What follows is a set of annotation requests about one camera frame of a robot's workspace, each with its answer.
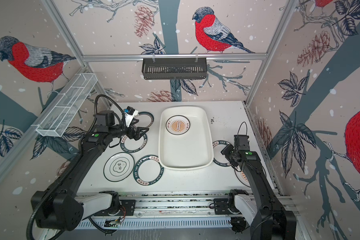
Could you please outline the orange sunburst plate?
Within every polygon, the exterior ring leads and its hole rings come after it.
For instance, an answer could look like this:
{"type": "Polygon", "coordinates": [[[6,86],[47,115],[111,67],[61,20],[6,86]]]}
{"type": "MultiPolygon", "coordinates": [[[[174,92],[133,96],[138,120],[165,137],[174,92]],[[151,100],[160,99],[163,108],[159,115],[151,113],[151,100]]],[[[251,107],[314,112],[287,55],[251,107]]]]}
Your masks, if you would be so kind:
{"type": "Polygon", "coordinates": [[[237,171],[237,170],[234,170],[234,173],[235,173],[237,179],[238,179],[244,186],[246,186],[246,187],[248,187],[248,188],[251,187],[250,184],[249,184],[249,181],[248,181],[248,179],[247,179],[247,177],[246,177],[246,175],[245,175],[242,171],[239,172],[239,171],[237,171]]]}
{"type": "Polygon", "coordinates": [[[189,119],[181,115],[170,117],[165,124],[166,130],[176,136],[185,134],[190,129],[190,126],[189,119]]]}

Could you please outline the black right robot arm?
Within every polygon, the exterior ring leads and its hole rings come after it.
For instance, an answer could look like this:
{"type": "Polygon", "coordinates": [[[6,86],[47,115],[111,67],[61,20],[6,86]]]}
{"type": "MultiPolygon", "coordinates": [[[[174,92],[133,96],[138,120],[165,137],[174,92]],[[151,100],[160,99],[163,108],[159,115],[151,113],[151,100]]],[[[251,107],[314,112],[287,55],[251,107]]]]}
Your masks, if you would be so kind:
{"type": "Polygon", "coordinates": [[[249,136],[234,135],[234,144],[226,146],[221,153],[234,169],[239,168],[246,175],[255,198],[253,203],[244,190],[231,190],[228,195],[228,209],[243,215],[251,239],[294,240],[297,219],[273,192],[258,153],[250,150],[249,136]]]}

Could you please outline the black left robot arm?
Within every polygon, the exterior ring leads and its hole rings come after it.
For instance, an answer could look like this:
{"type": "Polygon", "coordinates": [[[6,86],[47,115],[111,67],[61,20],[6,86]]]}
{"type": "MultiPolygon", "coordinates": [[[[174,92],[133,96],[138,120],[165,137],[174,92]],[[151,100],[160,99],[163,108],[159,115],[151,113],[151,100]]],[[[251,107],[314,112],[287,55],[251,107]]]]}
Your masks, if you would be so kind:
{"type": "Polygon", "coordinates": [[[72,231],[79,223],[102,210],[117,213],[121,208],[119,195],[114,191],[102,191],[79,202],[75,199],[78,189],[92,165],[109,147],[115,138],[126,136],[139,140],[149,130],[135,127],[139,112],[131,107],[124,110],[119,124],[113,111],[101,111],[96,115],[96,124],[85,134],[79,144],[79,153],[45,191],[37,191],[31,198],[33,213],[27,225],[27,238],[33,226],[39,228],[72,231]]]}

